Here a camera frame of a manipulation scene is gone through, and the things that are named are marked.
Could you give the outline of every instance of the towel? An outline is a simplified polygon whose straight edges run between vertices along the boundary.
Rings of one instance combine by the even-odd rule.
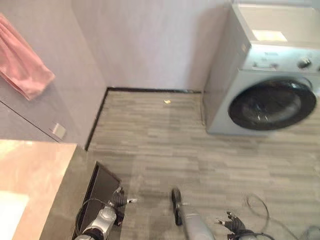
[[[29,101],[39,96],[55,78],[1,13],[0,76]]]

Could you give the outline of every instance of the wall socket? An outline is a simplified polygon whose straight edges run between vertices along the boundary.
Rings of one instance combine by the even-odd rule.
[[[66,135],[66,132],[67,130],[62,126],[60,125],[59,123],[56,123],[53,130],[52,130],[52,133],[58,137],[59,139],[63,139],[64,136]]]

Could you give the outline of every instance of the floor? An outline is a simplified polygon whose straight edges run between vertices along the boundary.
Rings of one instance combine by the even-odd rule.
[[[122,178],[128,205],[121,240],[183,240],[174,224],[173,186],[202,215],[216,240],[229,233],[214,224],[232,211],[259,232],[245,196],[254,193],[270,215],[300,236],[320,222],[320,107],[302,123],[269,137],[208,135],[199,94],[109,92],[89,152]],[[252,201],[256,210],[261,204]],[[276,240],[293,239],[270,223]]]

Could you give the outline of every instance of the wall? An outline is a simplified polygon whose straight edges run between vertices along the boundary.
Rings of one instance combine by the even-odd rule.
[[[32,101],[0,79],[0,101],[53,138],[51,129],[60,123],[67,129],[64,142],[84,146],[106,83],[70,0],[1,0],[0,10],[56,75],[53,84]]]
[[[72,8],[108,86],[201,90],[231,2],[72,0]]]
[[[1,139],[19,139],[53,142],[54,140],[34,127],[7,106],[0,103]]]

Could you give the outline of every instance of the marble countertop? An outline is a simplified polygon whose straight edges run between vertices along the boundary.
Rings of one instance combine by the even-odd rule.
[[[0,140],[2,240],[70,240],[95,163],[76,144]]]

